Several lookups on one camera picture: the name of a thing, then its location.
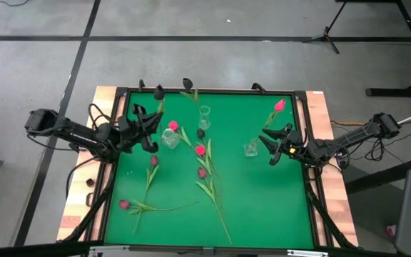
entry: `green table surface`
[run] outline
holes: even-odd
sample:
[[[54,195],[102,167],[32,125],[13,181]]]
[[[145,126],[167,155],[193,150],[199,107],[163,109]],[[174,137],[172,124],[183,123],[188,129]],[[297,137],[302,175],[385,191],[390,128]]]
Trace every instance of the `green table surface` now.
[[[160,133],[153,135],[160,145],[160,168],[148,190],[146,204],[170,208],[199,201],[174,211],[144,212],[133,234],[137,214],[119,207],[122,199],[142,201],[146,169],[151,153],[138,144],[132,154],[121,154],[106,227],[105,243],[164,246],[222,246],[246,248],[313,248],[301,166],[283,156],[276,166],[268,164],[270,155],[258,142],[258,155],[245,157],[243,146],[255,138],[268,114],[281,99],[287,101],[271,129],[286,123],[295,125],[293,103],[289,96],[200,94],[201,105],[210,107],[213,162],[218,172],[215,182],[222,191],[223,216],[232,243],[211,199],[196,185],[199,163],[196,153],[181,141],[173,150],[162,145]],[[196,145],[199,112],[196,104],[178,93],[166,94],[161,122],[183,126]],[[151,93],[131,93],[128,104],[140,104],[148,113],[158,102]]]

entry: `glass vase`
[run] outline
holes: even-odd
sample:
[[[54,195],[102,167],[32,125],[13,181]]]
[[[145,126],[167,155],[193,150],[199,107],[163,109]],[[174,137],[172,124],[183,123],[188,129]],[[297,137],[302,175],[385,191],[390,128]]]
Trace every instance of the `glass vase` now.
[[[172,129],[167,128],[164,130],[161,140],[163,145],[169,147],[170,149],[174,149],[178,145],[178,142],[180,142],[180,135]]]
[[[201,106],[199,108],[199,128],[206,130],[210,128],[210,107]]]
[[[258,140],[259,138],[253,138],[243,146],[245,156],[253,157],[258,155]]]

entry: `black frame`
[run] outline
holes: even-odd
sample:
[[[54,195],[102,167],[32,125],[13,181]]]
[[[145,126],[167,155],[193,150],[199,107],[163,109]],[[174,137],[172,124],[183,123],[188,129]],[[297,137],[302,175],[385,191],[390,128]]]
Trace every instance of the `black frame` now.
[[[126,96],[125,98],[125,104],[123,107],[123,116],[126,116],[128,114],[128,103],[131,98],[131,93],[132,92],[143,92],[143,93],[153,93],[155,91],[154,88],[117,88],[117,94],[114,99],[114,105],[113,105],[113,110],[112,113],[117,112],[118,108],[118,103],[120,101],[120,97]],[[181,91],[184,91],[184,89],[170,89],[170,88],[165,88],[164,91],[166,93],[178,93]],[[307,130],[312,131],[311,128],[311,122],[310,122],[310,116],[308,114],[308,105],[307,105],[307,99],[305,97],[305,92],[304,91],[258,91],[258,90],[250,90],[250,89],[200,89],[201,94],[234,94],[234,95],[270,95],[270,96],[289,96],[290,100],[292,101],[293,105],[293,115],[295,117],[295,125],[296,129],[300,130],[300,119],[299,117],[299,110],[298,110],[298,105],[297,105],[297,100],[301,100],[303,109],[307,108],[307,111],[304,110],[304,119],[305,119],[305,125],[307,127]],[[118,166],[118,163],[112,163],[112,172],[116,172],[116,167]],[[303,178],[305,183],[310,183],[310,178],[308,174],[308,169],[306,169],[304,166],[301,168],[303,172]],[[113,186],[115,182],[115,176],[113,176],[113,180],[109,181],[111,183],[111,190],[113,191]],[[320,198],[322,199],[321,203],[323,205],[323,208],[326,208],[325,206],[325,199],[324,199],[324,191],[323,191],[323,185],[321,184],[320,180],[316,180],[317,183],[317,189],[318,189],[318,194],[321,196]],[[103,241],[105,232],[106,232],[106,227],[108,223],[108,212],[110,208],[110,202],[112,201],[112,193],[108,197],[108,199],[105,202],[104,209],[103,209],[103,216],[101,219],[101,225],[99,228],[99,235],[98,235],[98,240]],[[312,203],[309,201],[307,197],[307,192],[305,194],[305,201],[307,203],[308,207],[308,213],[309,213],[309,219],[310,219],[310,227],[311,227],[311,233],[312,233],[312,240],[313,240],[313,247],[314,249],[320,246],[319,238],[318,238],[318,228],[316,226],[316,217],[315,217],[315,208],[312,205]],[[330,235],[330,232],[325,229],[325,234],[326,238],[332,238]],[[327,245],[328,246],[333,246],[332,239],[329,241],[327,239]],[[203,253],[205,247],[202,246],[197,246],[197,247],[192,247],[192,246],[150,246],[150,245],[130,245],[131,249],[134,251],[162,251],[162,252],[174,252],[174,253]],[[216,254],[222,254],[222,253],[237,253],[237,254],[286,254],[287,249],[284,248],[233,248],[233,247],[214,247],[212,248],[213,252]]]
[[[394,3],[400,7],[407,25],[411,31],[411,19],[401,0],[348,0],[349,2],[368,3]],[[304,42],[311,39],[309,36],[92,36],[91,30],[96,20],[101,0],[94,0],[88,22],[83,36],[29,36],[29,35],[0,35],[0,41],[78,41],[80,46],[71,70],[64,97],[60,102],[59,115],[66,113],[72,91],[76,83],[78,71],[85,54],[89,41],[272,41],[272,42]],[[411,42],[411,37],[330,37],[335,42]],[[368,96],[409,96],[411,97],[411,86],[407,89],[367,89]],[[48,138],[46,144],[55,147],[57,138]],[[31,193],[28,195],[28,203],[24,208],[23,216],[16,228],[15,246],[23,246],[29,232],[34,212],[36,210],[44,181],[49,171],[49,166],[54,152],[46,149],[36,170],[35,182]]]

